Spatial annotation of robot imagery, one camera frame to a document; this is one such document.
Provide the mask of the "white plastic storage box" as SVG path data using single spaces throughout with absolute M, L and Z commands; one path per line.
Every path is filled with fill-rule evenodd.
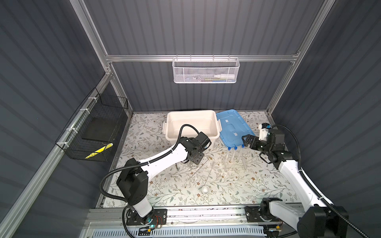
M 169 112 L 163 122 L 162 133 L 171 145 L 175 144 L 184 124 L 192 125 L 199 132 L 206 134 L 212 143 L 220 137 L 222 131 L 221 122 L 213 110 Z

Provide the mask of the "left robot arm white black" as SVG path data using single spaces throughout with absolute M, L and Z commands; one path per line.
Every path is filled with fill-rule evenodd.
M 211 146 L 209 137 L 194 126 L 184 124 L 180 127 L 177 140 L 169 149 L 153 157 L 137 161 L 132 158 L 123 167 L 107 173 L 100 181 L 102 195 L 123 201 L 135 211 L 142 224 L 149 224 L 154 217 L 154 208 L 147 198 L 148 184 L 160 172 L 179 162 L 192 162 L 198 165 L 204 157 L 204 151 Z M 108 193 L 104 189 L 105 181 L 113 174 L 120 173 L 117 186 L 122 196 Z

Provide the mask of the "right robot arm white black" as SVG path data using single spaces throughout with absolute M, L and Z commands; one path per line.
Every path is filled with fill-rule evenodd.
M 347 211 L 336 206 L 312 182 L 302 168 L 301 151 L 297 158 L 285 149 L 283 125 L 259 125 L 260 134 L 242 137 L 243 146 L 266 155 L 267 164 L 274 167 L 290 182 L 304 210 L 300 211 L 277 197 L 263 198 L 259 206 L 245 208 L 248 222 L 271 222 L 275 219 L 292 227 L 301 238 L 345 238 L 352 228 L 361 237 L 367 234 L 349 220 Z

